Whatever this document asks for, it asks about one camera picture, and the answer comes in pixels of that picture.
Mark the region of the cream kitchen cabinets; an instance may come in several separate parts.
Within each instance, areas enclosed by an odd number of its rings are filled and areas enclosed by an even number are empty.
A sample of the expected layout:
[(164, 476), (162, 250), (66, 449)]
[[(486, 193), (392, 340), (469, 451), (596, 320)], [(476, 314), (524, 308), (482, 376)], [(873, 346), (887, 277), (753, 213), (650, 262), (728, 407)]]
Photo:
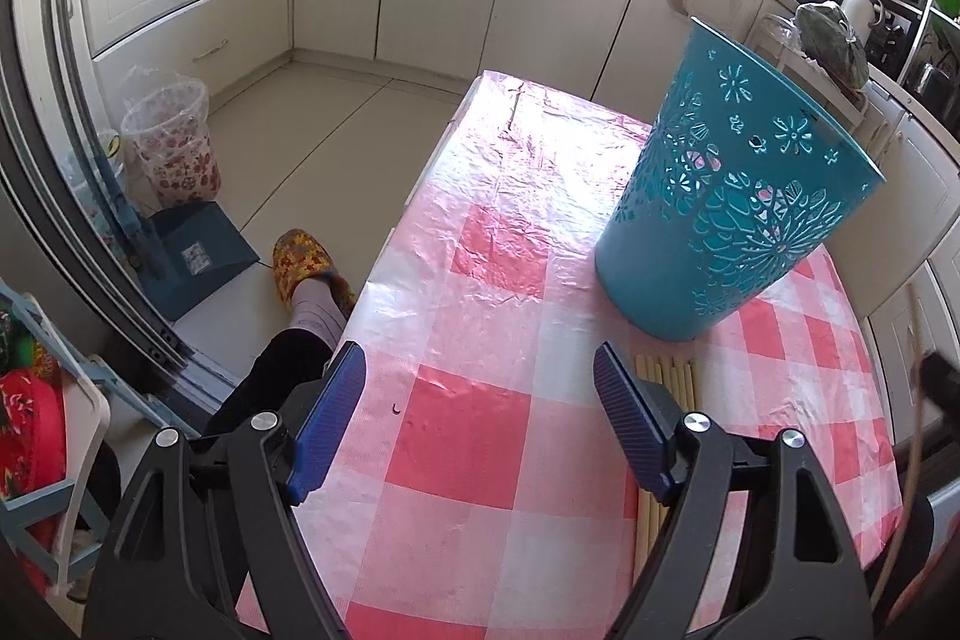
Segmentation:
[[(275, 71), (301, 64), (347, 78), (402, 81), (460, 96), (483, 71), (651, 120), (695, 21), (745, 44), (760, 13), (791, 18), (796, 0), (2, 0), (3, 70), (20, 94), (3, 131), (14, 190), (86, 300), (132, 351), (128, 383), (212, 411), (251, 362), (262, 315), (241, 305), (267, 281), (267, 252), (247, 237), (263, 200), (228, 181), (217, 125)], [(830, 247), (854, 312), (880, 354), (892, 349), (889, 297), (913, 271), (944, 275), (957, 234), (957, 145), (908, 88), (957, 28), (919, 5), (900, 58), (874, 67), (866, 110), (828, 106), (884, 169), (878, 200)], [(125, 103), (174, 74), (205, 83), (220, 166), (218, 203), (259, 255), (176, 321), (145, 296), (161, 276), (146, 220), (163, 208), (121, 135)]]

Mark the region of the pink checkered plastic tablecloth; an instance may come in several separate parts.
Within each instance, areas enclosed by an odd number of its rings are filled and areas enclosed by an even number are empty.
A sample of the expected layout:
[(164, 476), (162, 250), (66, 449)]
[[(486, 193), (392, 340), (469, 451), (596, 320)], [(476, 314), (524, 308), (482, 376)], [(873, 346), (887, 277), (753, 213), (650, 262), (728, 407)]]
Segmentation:
[(817, 250), (706, 335), (641, 335), (592, 250), (646, 140), (638, 120), (514, 78), (473, 97), (280, 68), (218, 120), (228, 181), (262, 197), (259, 252), (316, 234), (358, 289), (370, 375), (299, 526), (358, 638), (599, 638), (649, 523), (597, 399), (612, 342), (690, 378), (737, 434), (794, 425), (857, 552), (900, 513), (871, 359)]

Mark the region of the yellow floral slipper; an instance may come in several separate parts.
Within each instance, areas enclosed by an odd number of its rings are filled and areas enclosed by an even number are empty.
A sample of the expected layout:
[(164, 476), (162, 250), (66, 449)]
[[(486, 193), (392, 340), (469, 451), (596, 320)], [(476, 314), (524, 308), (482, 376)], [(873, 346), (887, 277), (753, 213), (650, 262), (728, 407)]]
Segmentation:
[(296, 288), (304, 281), (319, 280), (331, 289), (332, 301), (348, 319), (353, 314), (356, 296), (335, 266), (331, 253), (314, 236), (302, 229), (291, 229), (278, 237), (272, 252), (272, 269), (278, 298), (288, 310), (293, 308)]

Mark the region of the blue folding rack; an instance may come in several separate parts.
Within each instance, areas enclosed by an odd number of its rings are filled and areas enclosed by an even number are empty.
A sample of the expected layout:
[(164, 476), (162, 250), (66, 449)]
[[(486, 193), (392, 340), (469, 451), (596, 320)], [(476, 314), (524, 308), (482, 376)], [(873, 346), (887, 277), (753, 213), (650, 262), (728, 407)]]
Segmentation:
[(109, 520), (89, 475), (110, 408), (39, 302), (2, 289), (2, 536), (39, 594), (98, 559)]

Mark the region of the blue dustpan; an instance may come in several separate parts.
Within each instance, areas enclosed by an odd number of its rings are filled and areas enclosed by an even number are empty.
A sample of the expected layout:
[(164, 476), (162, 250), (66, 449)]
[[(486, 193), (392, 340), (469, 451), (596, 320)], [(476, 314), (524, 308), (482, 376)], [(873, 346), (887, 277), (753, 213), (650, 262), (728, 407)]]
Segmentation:
[(161, 209), (146, 220), (161, 276), (140, 275), (145, 296), (166, 320), (176, 321), (213, 292), (255, 265), (254, 252), (215, 202)]

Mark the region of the red bag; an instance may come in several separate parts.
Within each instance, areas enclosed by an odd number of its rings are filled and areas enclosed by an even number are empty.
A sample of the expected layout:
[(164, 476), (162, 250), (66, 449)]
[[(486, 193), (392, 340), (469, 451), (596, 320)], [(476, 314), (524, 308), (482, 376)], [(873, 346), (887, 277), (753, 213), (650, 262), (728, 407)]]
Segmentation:
[(67, 472), (62, 393), (31, 370), (2, 377), (0, 458), (5, 500), (52, 486)]

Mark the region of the clear floral waste bin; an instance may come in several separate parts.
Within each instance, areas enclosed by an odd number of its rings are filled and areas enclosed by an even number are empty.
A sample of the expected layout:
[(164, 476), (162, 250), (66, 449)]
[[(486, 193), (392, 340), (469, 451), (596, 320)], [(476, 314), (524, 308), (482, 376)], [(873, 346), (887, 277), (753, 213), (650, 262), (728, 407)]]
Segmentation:
[(208, 125), (210, 96), (203, 81), (182, 74), (125, 103), (121, 135), (163, 208), (213, 202), (220, 166)]

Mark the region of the teal perforated plastic basket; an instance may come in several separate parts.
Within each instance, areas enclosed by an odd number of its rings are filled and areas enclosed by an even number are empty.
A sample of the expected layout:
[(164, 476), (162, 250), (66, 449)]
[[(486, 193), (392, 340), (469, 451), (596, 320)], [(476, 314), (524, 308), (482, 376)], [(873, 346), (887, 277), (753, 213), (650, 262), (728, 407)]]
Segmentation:
[(597, 242), (597, 278), (641, 331), (690, 341), (807, 259), (884, 181), (794, 81), (695, 23)]

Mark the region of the white storage rack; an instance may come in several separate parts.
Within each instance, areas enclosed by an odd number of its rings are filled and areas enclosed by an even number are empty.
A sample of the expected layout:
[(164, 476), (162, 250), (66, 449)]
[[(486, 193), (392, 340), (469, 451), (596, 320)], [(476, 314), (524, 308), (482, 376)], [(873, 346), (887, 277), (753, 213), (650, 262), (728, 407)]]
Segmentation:
[(745, 45), (822, 106), (856, 112), (866, 110), (866, 96), (861, 91), (843, 88), (817, 60), (802, 52), (799, 31), (791, 19), (779, 14), (760, 13), (747, 34)]

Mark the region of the green vegetable bag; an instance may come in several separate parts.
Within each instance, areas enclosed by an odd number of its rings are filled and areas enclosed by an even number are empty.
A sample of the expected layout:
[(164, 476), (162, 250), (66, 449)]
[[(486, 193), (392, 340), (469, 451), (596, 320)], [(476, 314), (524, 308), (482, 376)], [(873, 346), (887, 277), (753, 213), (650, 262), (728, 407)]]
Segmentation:
[(869, 80), (866, 49), (835, 2), (802, 3), (794, 13), (802, 52), (851, 91)]

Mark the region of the white thermos jug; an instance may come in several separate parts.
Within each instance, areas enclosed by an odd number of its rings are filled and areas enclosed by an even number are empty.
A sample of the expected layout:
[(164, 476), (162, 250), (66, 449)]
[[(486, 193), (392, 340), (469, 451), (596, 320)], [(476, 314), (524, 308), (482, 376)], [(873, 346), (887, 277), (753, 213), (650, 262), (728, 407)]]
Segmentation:
[(841, 11), (863, 46), (869, 41), (871, 32), (884, 21), (885, 8), (880, 0), (843, 0)]

